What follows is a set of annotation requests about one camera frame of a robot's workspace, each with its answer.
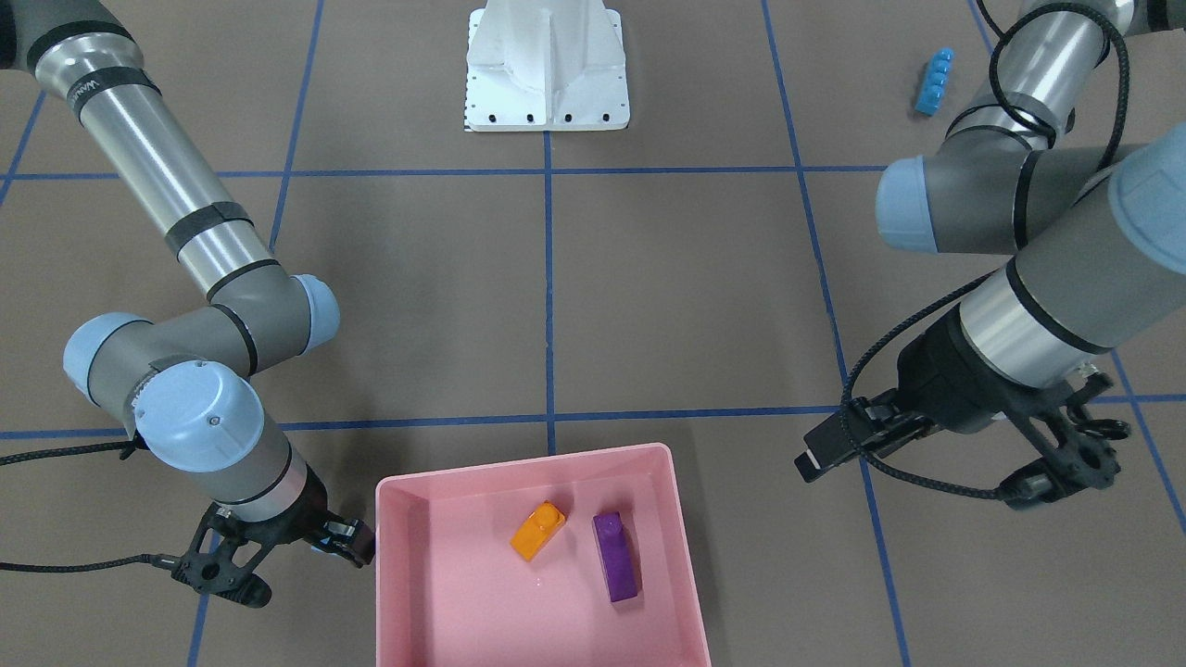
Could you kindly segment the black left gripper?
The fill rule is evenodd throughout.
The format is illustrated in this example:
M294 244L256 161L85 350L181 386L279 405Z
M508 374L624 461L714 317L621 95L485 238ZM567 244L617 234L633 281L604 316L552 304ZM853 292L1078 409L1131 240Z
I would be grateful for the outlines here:
M967 339L961 309L904 347L894 394L852 398L803 437L795 465L806 483L867 452L884 459L898 447L939 431L978 434L991 423L1026 423L1008 406L1010 383Z

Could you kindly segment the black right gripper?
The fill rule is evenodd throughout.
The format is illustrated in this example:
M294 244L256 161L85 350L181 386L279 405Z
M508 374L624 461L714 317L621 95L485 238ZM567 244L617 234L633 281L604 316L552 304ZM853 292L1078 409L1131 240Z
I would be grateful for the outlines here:
M302 485L293 502L276 516L264 521L243 521L229 510L219 510L219 535L261 545L325 542L355 567L372 564L376 553L374 531L359 519L334 521L329 512L329 494L323 479L308 464L301 463Z

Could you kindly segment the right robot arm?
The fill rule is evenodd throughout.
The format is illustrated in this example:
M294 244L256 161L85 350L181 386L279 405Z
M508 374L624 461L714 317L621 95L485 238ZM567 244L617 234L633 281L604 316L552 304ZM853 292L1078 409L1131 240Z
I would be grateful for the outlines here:
M334 512L326 485L270 417L254 380L314 352L339 323L326 282L285 269L253 216L170 110L144 47L101 1L5 1L4 69L72 117L127 188L195 290L170 315L116 311L66 342L65 374L144 451L210 502L216 554L181 570L228 573L246 542L267 554L306 542L355 566L374 535Z

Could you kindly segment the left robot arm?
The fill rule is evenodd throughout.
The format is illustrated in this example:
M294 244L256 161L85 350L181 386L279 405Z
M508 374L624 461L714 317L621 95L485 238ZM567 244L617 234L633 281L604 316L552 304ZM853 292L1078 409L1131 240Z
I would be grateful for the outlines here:
M839 409L804 438L795 460L804 481L863 459L912 485L1014 508L1112 485L1112 443L1129 426L1089 413L1112 385L1093 358L1182 309L1182 126L1123 146L1126 42L1180 28L1181 1L1029 1L940 151L885 169L886 244L1007 262L924 309L938 318L903 348L895 387L852 393L918 317L857 360ZM885 464L924 436L977 434L1000 419L1039 456L995 488Z

